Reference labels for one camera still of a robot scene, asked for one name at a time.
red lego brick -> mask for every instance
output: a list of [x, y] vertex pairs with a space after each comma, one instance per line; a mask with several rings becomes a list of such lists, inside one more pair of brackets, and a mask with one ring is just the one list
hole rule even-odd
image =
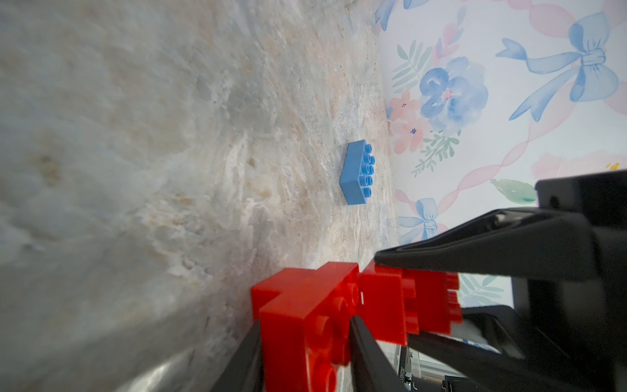
[[[266, 390], [334, 391], [334, 365], [350, 360], [349, 322], [359, 298], [359, 266], [331, 262], [304, 277], [294, 271], [282, 274], [252, 290], [256, 304], [280, 292], [258, 310]], [[289, 277], [297, 283], [288, 282]]]
[[374, 262], [362, 272], [359, 290], [363, 303], [357, 313], [375, 339], [407, 345], [408, 334], [420, 331], [451, 333], [461, 322], [456, 273], [382, 267]]
[[[407, 346], [404, 299], [415, 298], [414, 282], [403, 279], [403, 270], [380, 267], [372, 261], [359, 277], [359, 292], [357, 314], [364, 319], [372, 336], [377, 340]], [[418, 325], [418, 318], [413, 316], [410, 320], [412, 327]]]
[[276, 298], [284, 290], [310, 276], [314, 270], [305, 270], [302, 268], [285, 268], [266, 280], [257, 283], [250, 289], [250, 296], [253, 303], [253, 320], [259, 318], [259, 309]]
[[457, 274], [403, 270], [403, 276], [416, 284], [416, 300], [405, 300], [406, 311], [419, 316], [419, 329], [441, 334], [451, 333], [451, 323], [461, 322], [461, 307], [457, 303], [459, 288]]

blue lego brick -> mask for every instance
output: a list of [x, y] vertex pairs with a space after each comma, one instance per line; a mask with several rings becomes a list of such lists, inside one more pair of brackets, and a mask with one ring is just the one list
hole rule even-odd
[[372, 196], [372, 175], [374, 174], [374, 157], [372, 146], [365, 140], [349, 144], [344, 159], [344, 168], [340, 178], [340, 186], [346, 202], [353, 206], [365, 204]]

marble countertop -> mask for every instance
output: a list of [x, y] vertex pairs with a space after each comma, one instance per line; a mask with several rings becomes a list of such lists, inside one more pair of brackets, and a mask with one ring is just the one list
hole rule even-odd
[[0, 389], [206, 391], [253, 284], [397, 244], [376, 3], [0, 4]]

lego stud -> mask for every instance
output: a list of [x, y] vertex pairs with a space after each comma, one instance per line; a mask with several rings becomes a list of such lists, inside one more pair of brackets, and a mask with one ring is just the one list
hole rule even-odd
[[313, 371], [313, 392], [334, 392], [337, 384], [335, 369], [328, 363], [319, 363]]
[[401, 280], [403, 298], [416, 298], [416, 281], [411, 278]]
[[331, 300], [331, 317], [340, 336], [348, 337], [350, 312], [349, 306], [343, 297], [335, 297]]
[[327, 316], [315, 316], [309, 323], [308, 340], [318, 347], [329, 347], [333, 338], [333, 324]]
[[357, 306], [359, 301], [359, 287], [355, 283], [348, 283], [346, 285], [346, 299], [349, 301], [350, 306]]
[[447, 272], [446, 273], [446, 288], [449, 290], [459, 290], [460, 289], [460, 274]]
[[457, 292], [449, 290], [448, 291], [448, 302], [449, 304], [456, 304], [457, 303]]
[[464, 321], [459, 304], [448, 304], [448, 313], [451, 315], [451, 322], [461, 324]]
[[331, 349], [331, 362], [346, 366], [350, 362], [350, 344], [348, 339], [334, 337]]
[[417, 312], [405, 312], [405, 326], [408, 334], [417, 335], [420, 333], [418, 328], [418, 313]]

floral wallpaper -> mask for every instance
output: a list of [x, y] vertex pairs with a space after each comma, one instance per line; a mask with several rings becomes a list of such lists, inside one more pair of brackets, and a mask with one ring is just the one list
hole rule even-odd
[[[627, 168], [627, 1], [383, 0], [379, 33], [401, 243], [539, 179]], [[512, 305], [463, 274], [463, 306]]]

